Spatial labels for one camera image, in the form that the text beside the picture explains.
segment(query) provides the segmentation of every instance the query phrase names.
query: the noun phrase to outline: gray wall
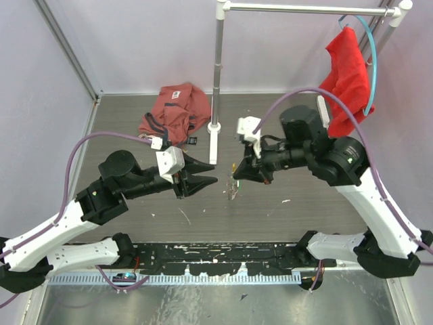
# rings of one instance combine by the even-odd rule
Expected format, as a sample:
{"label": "gray wall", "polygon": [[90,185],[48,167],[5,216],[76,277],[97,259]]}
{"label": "gray wall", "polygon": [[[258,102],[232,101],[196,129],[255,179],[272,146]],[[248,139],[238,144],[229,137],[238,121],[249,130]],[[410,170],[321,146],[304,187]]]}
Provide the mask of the gray wall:
{"label": "gray wall", "polygon": [[[376,112],[362,124],[386,187],[421,229],[433,229],[432,21],[433,2],[414,1],[379,56]],[[433,323],[432,276],[422,267],[403,280],[417,325]]]}
{"label": "gray wall", "polygon": [[[186,81],[212,90],[217,0],[47,2],[105,93],[158,93]],[[375,7],[379,0],[238,2]],[[320,84],[329,72],[325,47],[340,31],[338,18],[229,12],[221,90],[281,92]],[[362,31],[360,24],[355,28]]]}
{"label": "gray wall", "polygon": [[[32,1],[0,1],[0,236],[54,215],[92,102]],[[0,302],[11,296],[0,289]],[[25,295],[0,309],[17,324]]]}

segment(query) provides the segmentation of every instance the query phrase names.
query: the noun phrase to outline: wooden floor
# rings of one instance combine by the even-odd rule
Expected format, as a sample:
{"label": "wooden floor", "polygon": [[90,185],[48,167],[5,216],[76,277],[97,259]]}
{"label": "wooden floor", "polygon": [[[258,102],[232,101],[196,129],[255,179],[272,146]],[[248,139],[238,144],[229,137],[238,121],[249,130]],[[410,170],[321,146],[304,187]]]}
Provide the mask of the wooden floor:
{"label": "wooden floor", "polygon": [[[174,192],[153,194],[127,201],[129,212],[77,241],[93,242],[116,232],[130,235],[135,242],[166,241],[297,241],[307,230],[350,234],[365,230],[357,212],[335,189],[305,169],[280,171],[269,185],[242,181],[233,201],[227,200],[227,179],[231,165],[239,163],[243,146],[237,142],[235,126],[241,116],[262,117],[279,96],[272,94],[223,95],[221,98],[218,165],[211,176],[219,182],[195,196],[177,200]],[[149,112],[156,96],[105,96],[93,131],[117,131],[138,135],[141,116]],[[294,104],[316,107],[315,95],[303,94],[288,100],[263,127],[262,134],[282,136],[279,113]],[[197,146],[188,154],[208,162],[209,134],[206,127],[195,133]],[[113,137],[99,137],[89,143],[77,190],[99,177],[97,166],[113,151],[131,151],[141,167],[156,164],[149,146]]]}

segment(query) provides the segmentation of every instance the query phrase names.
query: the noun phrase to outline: red cloth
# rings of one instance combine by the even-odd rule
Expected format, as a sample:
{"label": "red cloth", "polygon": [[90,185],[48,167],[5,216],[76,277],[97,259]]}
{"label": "red cloth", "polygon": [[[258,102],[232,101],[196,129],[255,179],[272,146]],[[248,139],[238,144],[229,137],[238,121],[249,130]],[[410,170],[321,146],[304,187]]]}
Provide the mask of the red cloth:
{"label": "red cloth", "polygon": [[[347,105],[358,123],[364,121],[363,109],[367,106],[370,86],[364,59],[358,48],[353,29],[343,31],[326,47],[331,55],[331,72],[319,88],[328,90]],[[346,113],[333,100],[324,96],[331,107],[332,120],[328,129],[330,137],[349,135],[355,127]]]}
{"label": "red cloth", "polygon": [[[187,140],[188,135],[197,131],[210,118],[210,105],[206,94],[191,83],[163,87],[152,108],[156,122],[166,127],[168,139],[174,144]],[[146,115],[139,126],[140,133],[157,135],[153,123],[149,124]]]}

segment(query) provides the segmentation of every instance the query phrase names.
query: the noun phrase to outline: white tag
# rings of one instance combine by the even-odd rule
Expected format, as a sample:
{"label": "white tag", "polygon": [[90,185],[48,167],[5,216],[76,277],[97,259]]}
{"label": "white tag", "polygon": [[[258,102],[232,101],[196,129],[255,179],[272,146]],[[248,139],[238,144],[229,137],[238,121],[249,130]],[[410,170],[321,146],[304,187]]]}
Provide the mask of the white tag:
{"label": "white tag", "polygon": [[180,91],[174,91],[173,94],[171,95],[171,99],[173,100],[175,98],[178,98],[180,94],[181,94]]}

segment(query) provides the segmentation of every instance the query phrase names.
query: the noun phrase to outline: blue hose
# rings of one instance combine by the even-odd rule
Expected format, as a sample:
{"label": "blue hose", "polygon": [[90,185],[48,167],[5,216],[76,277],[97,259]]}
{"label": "blue hose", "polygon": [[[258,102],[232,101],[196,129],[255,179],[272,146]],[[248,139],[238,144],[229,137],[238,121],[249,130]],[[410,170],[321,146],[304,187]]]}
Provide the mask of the blue hose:
{"label": "blue hose", "polygon": [[[342,16],[338,23],[341,25],[341,21],[344,19],[345,16]],[[362,18],[361,16],[355,16],[359,22],[363,25],[365,32],[367,33],[368,41],[370,42],[371,47],[371,64],[373,65],[373,76],[371,77],[371,91],[370,91],[370,98],[368,99],[367,107],[364,109],[364,116],[367,116],[368,113],[370,113],[371,105],[373,105],[374,101],[374,95],[376,93],[376,83],[378,80],[378,54],[376,52],[376,45],[374,43],[373,34],[371,33],[370,28],[368,27],[368,24]]]}

